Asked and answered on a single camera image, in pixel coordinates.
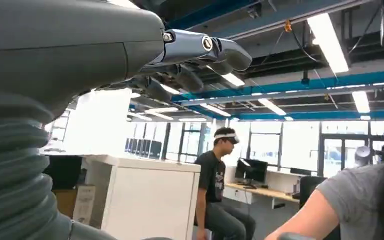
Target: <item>ceiling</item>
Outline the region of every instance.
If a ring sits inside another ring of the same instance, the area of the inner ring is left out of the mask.
[[[206,33],[235,40],[253,57],[251,66],[233,74],[245,85],[236,87],[206,67],[191,66],[204,83],[202,92],[190,93],[173,80],[161,83],[180,91],[171,102],[142,95],[131,100],[136,113],[152,108],[177,107],[166,112],[178,118],[225,117],[199,104],[208,103],[240,120],[273,120],[282,117],[258,101],[265,97],[296,120],[359,119],[352,91],[367,91],[370,116],[384,119],[384,46],[381,46],[381,13],[378,1],[369,0],[133,0],[140,8],[158,14],[167,28]],[[336,35],[350,64],[348,72],[333,74],[324,63],[305,19],[329,12]],[[284,31],[291,20],[291,32]],[[299,47],[297,40],[304,46]],[[303,84],[304,71],[309,83]],[[155,116],[153,121],[164,121]]]

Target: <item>gray t-shirt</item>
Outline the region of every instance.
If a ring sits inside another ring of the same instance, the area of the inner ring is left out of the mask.
[[[316,187],[339,217],[341,240],[382,240],[377,186],[384,164],[344,169]]]

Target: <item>vr headset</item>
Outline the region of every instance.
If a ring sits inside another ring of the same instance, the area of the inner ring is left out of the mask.
[[[233,145],[239,143],[239,138],[236,135],[236,133],[228,133],[228,134],[217,134],[214,136],[214,140],[225,138],[229,142],[231,142]]]

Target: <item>gray pants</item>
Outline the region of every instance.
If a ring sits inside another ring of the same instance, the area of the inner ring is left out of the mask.
[[[212,231],[212,240],[252,240],[256,221],[233,207],[212,202],[206,206],[205,228]]]

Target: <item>man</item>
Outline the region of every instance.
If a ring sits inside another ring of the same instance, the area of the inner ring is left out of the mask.
[[[207,240],[205,229],[212,231],[213,240],[253,239],[254,219],[222,203],[226,165],[221,159],[238,142],[235,130],[222,127],[214,134],[214,148],[195,161],[201,165],[195,215],[198,240]]]

